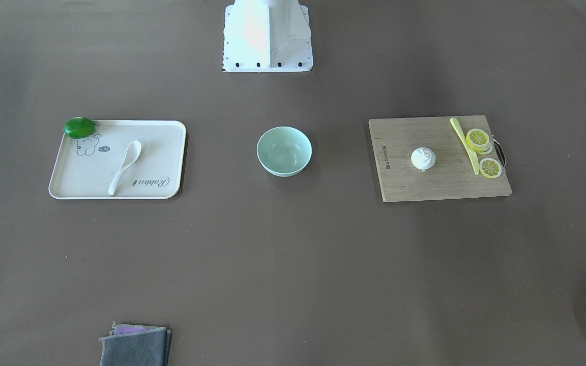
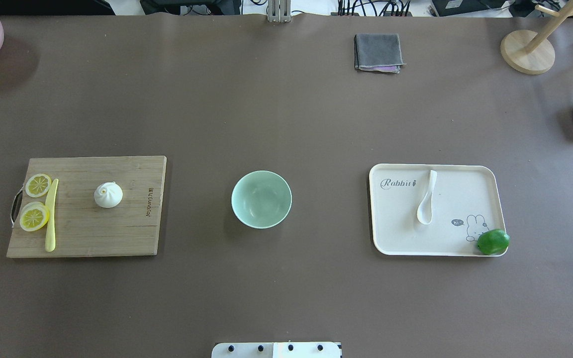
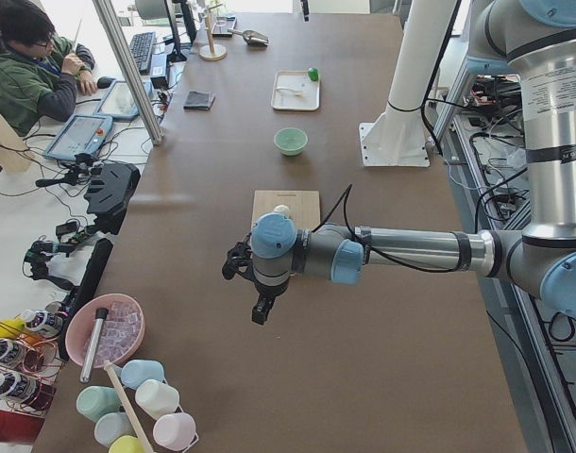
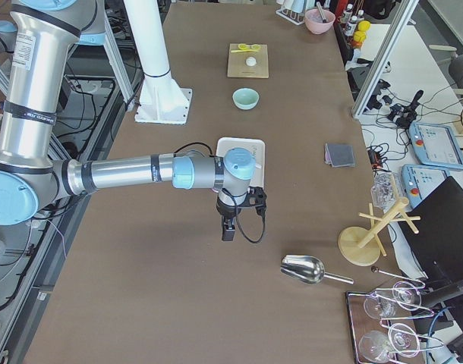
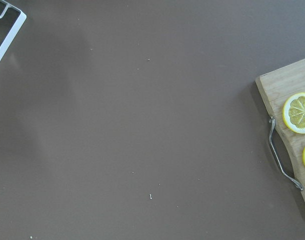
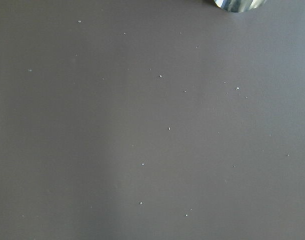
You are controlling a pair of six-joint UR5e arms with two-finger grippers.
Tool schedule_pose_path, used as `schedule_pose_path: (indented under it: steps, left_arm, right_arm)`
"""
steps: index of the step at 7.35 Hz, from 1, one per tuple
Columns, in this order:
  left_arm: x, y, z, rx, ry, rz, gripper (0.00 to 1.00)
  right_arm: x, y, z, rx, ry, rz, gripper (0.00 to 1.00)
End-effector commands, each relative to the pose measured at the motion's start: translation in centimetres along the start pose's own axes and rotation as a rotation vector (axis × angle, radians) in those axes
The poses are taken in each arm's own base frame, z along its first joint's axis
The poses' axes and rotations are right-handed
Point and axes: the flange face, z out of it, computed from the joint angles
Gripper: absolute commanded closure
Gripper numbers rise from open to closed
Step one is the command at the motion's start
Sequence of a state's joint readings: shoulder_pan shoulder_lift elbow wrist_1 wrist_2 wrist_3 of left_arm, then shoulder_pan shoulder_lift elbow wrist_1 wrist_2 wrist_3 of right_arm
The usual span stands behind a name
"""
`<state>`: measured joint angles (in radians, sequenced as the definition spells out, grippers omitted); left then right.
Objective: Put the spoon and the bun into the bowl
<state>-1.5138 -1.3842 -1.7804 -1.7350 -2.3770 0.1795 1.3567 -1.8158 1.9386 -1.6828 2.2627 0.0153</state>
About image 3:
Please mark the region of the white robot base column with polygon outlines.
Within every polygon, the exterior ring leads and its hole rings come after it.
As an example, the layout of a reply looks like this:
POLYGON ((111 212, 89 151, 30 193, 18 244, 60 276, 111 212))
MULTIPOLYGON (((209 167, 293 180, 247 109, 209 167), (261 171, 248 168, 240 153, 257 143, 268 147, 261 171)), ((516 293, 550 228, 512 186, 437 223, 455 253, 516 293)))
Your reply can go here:
POLYGON ((459 8, 449 0, 411 3, 385 111, 375 122, 359 124, 364 166, 430 165, 421 114, 459 8))

